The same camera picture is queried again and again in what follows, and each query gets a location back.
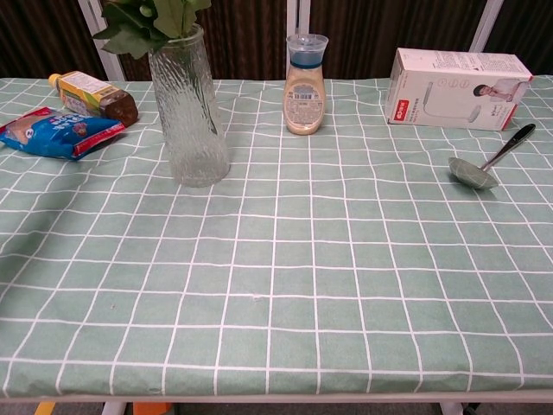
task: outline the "snack bag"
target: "snack bag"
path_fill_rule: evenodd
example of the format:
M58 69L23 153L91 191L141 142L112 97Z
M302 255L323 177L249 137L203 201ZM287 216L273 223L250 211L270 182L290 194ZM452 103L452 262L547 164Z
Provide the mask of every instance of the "snack bag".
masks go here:
M37 156L79 160L122 130L123 124L114 119L43 107L0 127L0 142Z

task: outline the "textured glass vase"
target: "textured glass vase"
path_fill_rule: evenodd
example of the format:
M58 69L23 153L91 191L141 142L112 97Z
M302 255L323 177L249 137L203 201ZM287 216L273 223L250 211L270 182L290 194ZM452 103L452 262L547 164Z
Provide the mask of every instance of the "textured glass vase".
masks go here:
M203 35L195 24L189 37L149 53L171 172L194 188L220 181L230 168Z

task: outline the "juice bottle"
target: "juice bottle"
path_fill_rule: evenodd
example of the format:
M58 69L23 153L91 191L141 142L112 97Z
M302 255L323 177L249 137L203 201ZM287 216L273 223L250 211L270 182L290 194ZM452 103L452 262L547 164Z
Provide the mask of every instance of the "juice bottle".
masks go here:
M292 35L286 38L290 67L284 84L284 119L294 134L313 134L325 113L322 56L328 44L323 35Z
M129 93L86 73L53 73L48 83L58 90L63 104L79 114L117 119L125 127L138 119L137 105Z

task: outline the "product box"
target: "product box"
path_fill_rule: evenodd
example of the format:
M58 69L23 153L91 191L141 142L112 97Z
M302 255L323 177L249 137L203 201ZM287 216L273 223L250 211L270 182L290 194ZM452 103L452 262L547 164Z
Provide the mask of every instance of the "product box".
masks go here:
M514 54L399 48L385 116L391 124L503 130L531 79Z

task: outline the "green ladle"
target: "green ladle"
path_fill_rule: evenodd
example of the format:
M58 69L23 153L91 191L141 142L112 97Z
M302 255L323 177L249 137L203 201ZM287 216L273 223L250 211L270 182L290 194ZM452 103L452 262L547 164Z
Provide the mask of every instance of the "green ladle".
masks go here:
M460 182L465 183L471 188L495 188L499 185L499 183L492 175L487 173L487 171L495 163L501 160L505 154L516 149L520 144L522 144L535 128L535 124L528 124L522 127L514 136L512 136L507 144L505 144L495 156L485 162L482 167L477 167L462 158L450 157L449 169L451 170L451 173L453 173L453 176L455 176Z

